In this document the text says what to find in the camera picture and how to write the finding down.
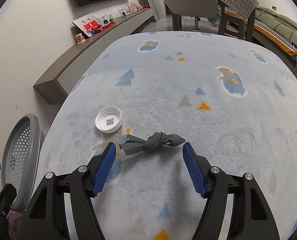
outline white bottle cap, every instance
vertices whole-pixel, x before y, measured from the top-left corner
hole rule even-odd
[[[95,118],[95,126],[103,133],[117,131],[123,122],[121,110],[116,106],[108,106],[102,109]]]

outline sofa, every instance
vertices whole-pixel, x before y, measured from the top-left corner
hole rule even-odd
[[[297,23],[261,6],[256,7],[253,38],[271,50],[297,78]]]

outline gray cloth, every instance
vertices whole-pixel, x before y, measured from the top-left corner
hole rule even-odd
[[[132,155],[144,151],[146,153],[156,152],[163,145],[178,146],[185,142],[185,139],[177,134],[165,134],[163,132],[155,132],[147,141],[136,136],[127,135],[127,141],[119,144],[126,155]]]

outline wall shelf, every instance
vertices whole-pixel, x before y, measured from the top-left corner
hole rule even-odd
[[[33,87],[50,105],[62,105],[91,64],[114,41],[130,35],[153,16],[152,8],[117,18],[115,24],[63,53]]]

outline laundry basket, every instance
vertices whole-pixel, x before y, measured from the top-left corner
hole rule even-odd
[[[16,188],[13,210],[24,211],[31,198],[44,138],[38,118],[27,114],[18,121],[7,140],[2,159],[2,184],[11,183]]]

